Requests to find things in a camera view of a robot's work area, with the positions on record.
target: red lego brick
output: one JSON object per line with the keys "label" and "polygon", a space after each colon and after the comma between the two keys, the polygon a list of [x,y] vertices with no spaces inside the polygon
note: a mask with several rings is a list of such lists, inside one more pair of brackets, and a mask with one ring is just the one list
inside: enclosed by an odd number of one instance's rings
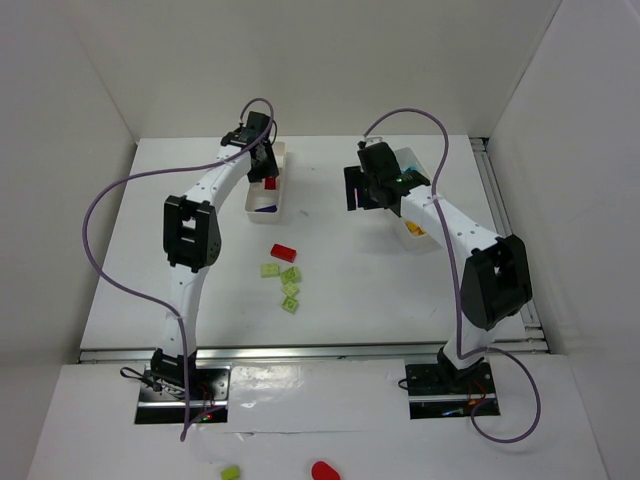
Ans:
{"label": "red lego brick", "polygon": [[313,480],[340,480],[340,474],[325,462],[316,462],[311,468]]}
{"label": "red lego brick", "polygon": [[271,256],[279,258],[280,260],[284,260],[285,262],[293,263],[296,259],[296,252],[293,248],[285,247],[284,245],[278,245],[277,243],[273,245],[271,249]]}
{"label": "red lego brick", "polygon": [[265,190],[275,190],[276,189],[276,177],[267,177],[264,179],[264,189]]}

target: yellow-green block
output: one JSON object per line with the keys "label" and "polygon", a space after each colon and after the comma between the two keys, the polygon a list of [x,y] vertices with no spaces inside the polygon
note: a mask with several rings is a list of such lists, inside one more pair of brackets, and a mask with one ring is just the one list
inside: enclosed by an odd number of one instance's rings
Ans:
{"label": "yellow-green block", "polygon": [[300,269],[298,267],[291,267],[282,272],[280,279],[283,285],[289,282],[298,283],[302,280],[302,275],[300,275]]}
{"label": "yellow-green block", "polygon": [[262,278],[280,276],[280,265],[277,263],[264,263],[260,266],[260,276]]}
{"label": "yellow-green block", "polygon": [[295,313],[298,309],[298,301],[295,298],[287,297],[282,302],[282,309],[289,313]]}
{"label": "yellow-green block", "polygon": [[233,467],[223,470],[222,473],[220,473],[220,477],[222,477],[222,480],[236,480],[240,478],[240,469],[234,465]]}
{"label": "yellow-green block", "polygon": [[287,297],[292,297],[293,298],[298,294],[300,289],[298,288],[298,286],[295,283],[289,282],[285,286],[282,287],[282,291],[284,292],[284,294]]}

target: white table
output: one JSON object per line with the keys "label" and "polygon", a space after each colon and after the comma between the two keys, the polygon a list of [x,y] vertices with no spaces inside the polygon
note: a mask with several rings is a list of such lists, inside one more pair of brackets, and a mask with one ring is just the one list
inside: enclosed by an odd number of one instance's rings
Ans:
{"label": "white table", "polygon": [[[343,168],[356,165],[358,137],[285,137],[288,172],[281,221],[249,222],[246,180],[220,214],[222,253],[205,282],[197,338],[200,347],[445,342],[454,327],[445,252],[403,249],[381,210],[347,212]],[[429,172],[441,157],[437,136],[388,136],[392,148],[411,147]],[[219,138],[143,139],[132,173],[212,161]],[[128,286],[167,298],[162,208],[201,173],[136,180],[126,187],[105,270]],[[448,199],[478,223],[495,228],[466,136],[451,138],[441,178]],[[303,282],[295,315],[280,308],[278,279],[261,279],[274,243],[298,251]],[[104,281],[96,290],[82,349],[153,348],[163,310]],[[520,315],[500,326],[499,339],[525,338]]]}
{"label": "white table", "polygon": [[[342,375],[344,367],[351,368],[349,363],[309,363],[305,382],[292,384],[283,376],[280,392],[272,382],[271,397],[254,389],[256,409],[270,418],[254,415],[251,424],[267,422],[271,433],[247,429],[243,419],[251,412],[234,408],[232,402],[228,424],[192,428],[184,444],[178,440],[179,425],[133,424],[139,387],[120,377],[120,365],[69,365],[62,368],[28,479],[215,479],[236,464],[242,480],[310,480],[313,462],[326,460],[344,480],[605,480],[567,359],[520,358],[538,382],[543,403],[538,429],[516,445],[484,440],[468,418],[409,420],[406,392],[395,384],[402,372],[394,376],[388,361],[379,362],[377,373],[376,362],[362,367],[369,373],[366,378],[358,375],[357,385],[340,382],[352,378]],[[533,418],[531,387],[510,360],[494,357],[491,363],[502,415],[478,421],[494,435],[517,435]],[[335,377],[313,373],[323,365]],[[234,378],[242,376],[231,375],[231,400],[238,390]],[[292,390],[322,392],[328,381],[328,393],[296,402],[298,415],[288,415],[287,396],[296,395]],[[380,392],[381,399],[363,403],[362,382]],[[336,431],[337,417],[352,404],[362,421],[342,424]],[[386,421],[387,416],[394,421]]]}

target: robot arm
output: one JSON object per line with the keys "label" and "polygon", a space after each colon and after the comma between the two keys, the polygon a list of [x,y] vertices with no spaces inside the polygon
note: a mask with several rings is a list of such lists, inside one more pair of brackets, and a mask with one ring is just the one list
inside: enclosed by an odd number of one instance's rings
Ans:
{"label": "robot arm", "polygon": [[[268,122],[266,115],[249,113],[246,126],[241,125],[222,139],[216,160],[225,162],[250,145],[264,132]],[[202,286],[222,247],[217,213],[245,175],[252,183],[278,176],[268,134],[250,152],[208,170],[183,196],[169,196],[165,201],[163,247],[171,266],[170,303],[182,314],[187,358],[184,358],[178,323],[168,312],[162,339],[151,359],[151,374],[156,379],[183,386],[185,361],[190,377],[195,376],[196,320]]]}
{"label": "robot arm", "polygon": [[[445,246],[430,181],[416,171],[402,173],[394,152],[380,141],[359,144],[360,166],[345,168],[347,208],[388,208],[398,217],[420,226]],[[489,346],[495,327],[515,315],[531,300],[531,280],[523,242],[511,235],[500,238],[479,226],[446,199],[438,203],[447,219],[462,283],[462,351]],[[465,376],[481,360],[481,354],[460,359],[457,330],[438,355],[438,363],[452,379]]]}

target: purple cable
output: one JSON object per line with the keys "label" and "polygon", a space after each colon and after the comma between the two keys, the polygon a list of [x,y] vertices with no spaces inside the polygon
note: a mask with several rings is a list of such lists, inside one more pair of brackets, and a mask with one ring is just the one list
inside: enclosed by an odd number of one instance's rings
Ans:
{"label": "purple cable", "polygon": [[[182,173],[182,172],[195,172],[197,170],[208,170],[210,168],[214,168],[214,167],[219,167],[220,165],[223,165],[225,163],[228,163],[232,160],[235,160],[236,158],[244,155],[245,153],[247,153],[248,151],[250,151],[252,148],[256,147],[267,135],[267,133],[270,131],[271,126],[273,125],[273,106],[271,105],[271,103],[269,102],[269,100],[265,99],[265,98],[254,98],[253,100],[251,100],[250,102],[248,102],[244,108],[242,109],[242,113],[240,114],[240,121],[242,122],[242,119],[244,118],[244,114],[247,111],[247,109],[253,105],[256,102],[262,102],[264,104],[267,105],[267,107],[269,108],[269,123],[267,124],[267,128],[265,129],[264,132],[262,132],[260,134],[260,136],[258,136],[258,138],[256,138],[254,140],[254,142],[251,145],[246,146],[245,148],[243,148],[242,150],[240,150],[238,153],[235,153],[233,155],[231,155],[229,158],[226,158],[225,160],[221,160],[218,162],[213,162],[213,163],[208,163],[206,165],[198,165],[195,167],[178,167],[178,168],[165,168],[165,169],[161,169],[161,170],[151,170],[148,172],[141,172],[141,173],[136,173],[134,175],[130,175],[128,177],[122,178],[120,180],[116,180],[115,182],[107,185],[97,196],[96,198],[93,199],[93,201],[91,202],[91,204],[89,205],[89,208],[87,209],[87,213],[84,216],[84,221],[82,222],[82,245],[84,246],[84,252],[87,255],[87,258],[89,259],[89,262],[91,263],[91,266],[95,269],[96,272],[98,272],[98,275],[100,275],[103,279],[105,279],[107,282],[109,282],[111,285],[113,285],[114,287],[122,290],[125,293],[128,293],[130,295],[133,295],[134,297],[138,297],[138,298],[142,298],[144,300],[149,300],[150,302],[153,303],[157,303],[158,305],[166,308],[167,310],[169,310],[175,317],[176,317],[176,321],[178,322],[178,327],[180,329],[180,337],[182,339],[182,350],[184,352],[184,358],[187,358],[187,335],[184,329],[184,321],[182,319],[182,315],[180,314],[180,312],[170,303],[165,302],[164,300],[161,300],[159,298],[156,298],[152,295],[148,295],[146,293],[143,292],[139,292],[137,290],[134,290],[132,288],[129,288],[123,284],[121,284],[120,282],[114,280],[113,278],[111,278],[109,275],[107,275],[104,270],[102,269],[102,267],[98,264],[98,262],[96,261],[95,257],[93,256],[93,253],[91,252],[91,247],[89,246],[89,235],[88,235],[88,229],[89,229],[89,220],[91,219],[91,215],[93,214],[93,211],[95,210],[96,206],[98,205],[98,203],[100,202],[100,200],[102,200],[102,198],[109,193],[111,190],[113,190],[114,188],[116,188],[119,185],[122,185],[124,183],[127,183],[130,180],[135,180],[137,178],[144,178],[144,177],[151,177],[154,175],[163,175],[165,173]],[[204,416],[209,415],[210,413],[215,412],[216,410],[219,410],[220,408],[223,407],[214,407],[211,408],[203,413],[201,413],[200,415],[197,415],[196,417],[194,417],[191,421],[189,421],[189,412],[190,412],[190,403],[191,403],[191,394],[190,394],[190,385],[189,385],[189,370],[188,370],[188,364],[187,362],[183,362],[184,363],[184,391],[185,391],[185,407],[184,407],[184,427],[182,429],[182,433],[180,434],[180,441],[184,442],[185,439],[187,438],[187,431],[189,430],[189,427],[201,420]]]}
{"label": "purple cable", "polygon": [[373,129],[376,128],[383,120],[386,120],[387,118],[397,113],[417,113],[418,115],[427,117],[428,119],[433,121],[438,126],[438,128],[440,128],[440,131],[442,132],[442,136],[444,137],[444,151],[442,152],[442,158],[440,159],[440,163],[438,164],[436,174],[434,175],[433,181],[431,182],[431,196],[433,197],[433,205],[435,206],[436,212],[438,213],[438,219],[440,220],[440,224],[442,225],[442,232],[444,233],[444,242],[447,246],[447,254],[449,256],[449,266],[451,267],[451,277],[453,280],[453,294],[454,294],[454,299],[456,304],[456,355],[460,360],[465,360],[471,357],[472,355],[476,355],[479,353],[486,353],[486,352],[496,352],[496,353],[501,353],[502,355],[505,355],[506,357],[513,360],[524,371],[525,375],[529,379],[529,382],[531,382],[531,387],[533,388],[533,394],[535,395],[535,398],[536,398],[535,419],[533,420],[533,423],[531,424],[529,429],[526,432],[524,432],[522,435],[518,435],[517,437],[506,438],[506,439],[493,437],[488,433],[484,432],[478,426],[476,422],[476,412],[478,411],[478,408],[480,408],[482,405],[486,404],[487,402],[491,401],[491,399],[485,400],[484,402],[480,402],[474,406],[473,410],[471,410],[471,423],[473,424],[473,426],[475,427],[475,429],[478,431],[480,435],[491,440],[492,442],[496,442],[496,443],[519,442],[521,440],[524,440],[525,438],[527,438],[529,435],[533,433],[533,431],[538,426],[538,423],[540,422],[540,415],[542,412],[542,405],[540,402],[540,392],[538,391],[538,386],[536,385],[535,380],[531,376],[531,372],[529,372],[527,367],[525,367],[524,364],[520,360],[518,360],[514,355],[496,347],[476,348],[474,350],[471,350],[470,352],[462,353],[462,300],[460,298],[460,286],[459,286],[460,281],[458,277],[458,269],[456,267],[456,257],[453,250],[453,242],[451,241],[451,234],[449,232],[449,227],[447,225],[447,219],[444,216],[444,212],[442,211],[442,207],[440,206],[440,202],[436,195],[438,180],[440,179],[440,174],[442,173],[444,164],[447,161],[447,156],[449,155],[449,134],[447,133],[447,129],[445,128],[443,123],[440,120],[438,120],[435,116],[431,115],[429,112],[420,110],[418,108],[398,108],[396,110],[392,110],[388,113],[385,113],[378,120],[373,122],[373,125],[371,125],[367,129],[367,131],[364,132],[364,137],[366,138],[373,131]]}

